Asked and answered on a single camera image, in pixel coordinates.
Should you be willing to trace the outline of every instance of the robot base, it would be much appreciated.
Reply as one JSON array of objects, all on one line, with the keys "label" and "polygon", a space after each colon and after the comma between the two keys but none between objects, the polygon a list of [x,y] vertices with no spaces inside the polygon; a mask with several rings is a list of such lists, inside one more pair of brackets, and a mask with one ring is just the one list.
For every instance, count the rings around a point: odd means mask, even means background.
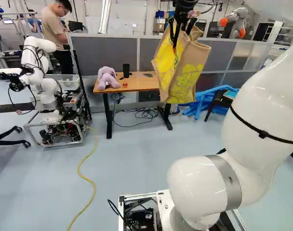
[{"label": "robot base", "polygon": [[39,146],[53,147],[83,143],[87,135],[87,127],[92,121],[79,119],[78,116],[67,121],[51,121],[45,119],[47,114],[37,112],[25,125],[24,129]]},{"label": "robot base", "polygon": [[[174,208],[169,190],[119,196],[119,231],[195,231]],[[221,213],[209,231],[246,231],[237,210]]]}]

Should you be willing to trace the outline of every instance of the yellow tote bag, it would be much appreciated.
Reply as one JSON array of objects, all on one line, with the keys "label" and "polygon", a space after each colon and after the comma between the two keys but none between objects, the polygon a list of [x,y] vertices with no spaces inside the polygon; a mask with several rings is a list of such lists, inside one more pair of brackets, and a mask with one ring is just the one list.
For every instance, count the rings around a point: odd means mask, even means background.
[{"label": "yellow tote bag", "polygon": [[196,41],[201,34],[196,26],[189,36],[180,31],[174,52],[170,26],[166,28],[152,60],[160,82],[161,102],[195,101],[196,82],[211,51],[211,47]]}]

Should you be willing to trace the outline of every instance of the wooden desk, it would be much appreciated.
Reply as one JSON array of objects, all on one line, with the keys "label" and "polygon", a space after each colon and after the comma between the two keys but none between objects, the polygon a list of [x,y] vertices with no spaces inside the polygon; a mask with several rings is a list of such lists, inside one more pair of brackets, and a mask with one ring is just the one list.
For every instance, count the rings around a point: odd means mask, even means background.
[{"label": "wooden desk", "polygon": [[[153,77],[145,76],[144,74],[152,74]],[[132,72],[132,75],[129,78],[123,78],[123,72],[117,72],[117,81],[120,83],[119,88],[107,88],[105,90],[97,90],[98,79],[95,82],[93,89],[94,94],[103,94],[105,114],[107,119],[107,139],[112,138],[112,123],[113,123],[113,111],[109,108],[108,103],[108,93],[122,93],[130,91],[146,91],[146,90],[158,90],[160,84],[158,78],[154,71],[145,71],[145,72]],[[172,130],[172,125],[169,121],[171,104],[166,103],[165,109],[158,107],[158,111],[161,114],[164,123],[168,130]]]},{"label": "wooden desk", "polygon": [[[147,77],[144,74],[152,74],[153,77]],[[155,71],[145,72],[132,72],[129,78],[123,78],[123,72],[117,72],[117,81],[120,83],[120,88],[107,88],[105,90],[98,90],[98,80],[95,82],[93,93],[120,93],[130,91],[146,91],[146,90],[158,90],[160,84]]]}]

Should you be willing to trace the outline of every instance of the yellow cable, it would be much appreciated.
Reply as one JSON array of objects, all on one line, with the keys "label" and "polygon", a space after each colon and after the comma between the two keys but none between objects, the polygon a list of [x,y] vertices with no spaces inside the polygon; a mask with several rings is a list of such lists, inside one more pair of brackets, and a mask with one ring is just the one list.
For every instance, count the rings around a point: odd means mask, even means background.
[{"label": "yellow cable", "polygon": [[93,192],[93,195],[92,195],[90,201],[88,202],[88,204],[83,208],[83,210],[81,210],[81,211],[80,211],[80,212],[79,212],[79,213],[73,218],[73,220],[71,221],[69,227],[67,228],[67,231],[70,231],[70,229],[71,229],[72,225],[74,224],[74,222],[76,221],[76,219],[77,219],[77,218],[78,218],[78,217],[79,217],[79,216],[80,216],[80,215],[81,215],[81,214],[87,209],[87,207],[89,207],[89,205],[92,203],[92,201],[93,201],[93,199],[94,199],[94,197],[95,197],[95,192],[96,192],[96,186],[95,186],[95,183],[94,183],[92,180],[88,179],[87,177],[83,176],[83,175],[80,173],[80,167],[81,167],[81,165],[83,164],[83,162],[84,162],[87,158],[89,158],[91,155],[93,155],[93,153],[95,152],[95,150],[96,150],[96,148],[97,148],[97,144],[98,144],[98,137],[97,137],[97,135],[96,135],[96,131],[95,131],[95,129],[93,129],[93,128],[91,128],[91,127],[88,127],[88,129],[94,131],[94,134],[95,134],[95,146],[94,146],[94,148],[92,149],[92,151],[91,151],[87,156],[85,156],[85,157],[81,160],[80,164],[78,165],[77,173],[78,173],[78,175],[79,175],[82,179],[84,179],[84,180],[86,180],[86,181],[88,181],[89,183],[92,184],[92,186],[93,186],[93,188],[94,188],[94,192]]}]

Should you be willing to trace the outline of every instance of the black strap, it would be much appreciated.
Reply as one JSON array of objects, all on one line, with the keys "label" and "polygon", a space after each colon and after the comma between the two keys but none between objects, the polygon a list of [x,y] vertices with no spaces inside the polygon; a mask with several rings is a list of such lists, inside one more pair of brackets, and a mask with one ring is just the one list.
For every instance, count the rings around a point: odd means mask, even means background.
[{"label": "black strap", "polygon": [[244,119],[242,119],[232,108],[232,106],[230,106],[230,110],[232,112],[232,114],[239,120],[241,121],[243,124],[245,124],[247,127],[249,127],[250,129],[254,130],[255,132],[257,132],[259,134],[259,137],[261,139],[264,139],[265,137],[268,137],[270,139],[273,139],[275,141],[279,141],[282,143],[288,143],[288,144],[293,144],[293,141],[289,141],[289,140],[285,140],[282,138],[278,138],[276,136],[272,136],[271,134],[269,134],[267,131],[264,130],[260,130],[258,128],[256,128],[255,126],[251,125],[250,123],[248,123],[247,121],[245,121]]}]

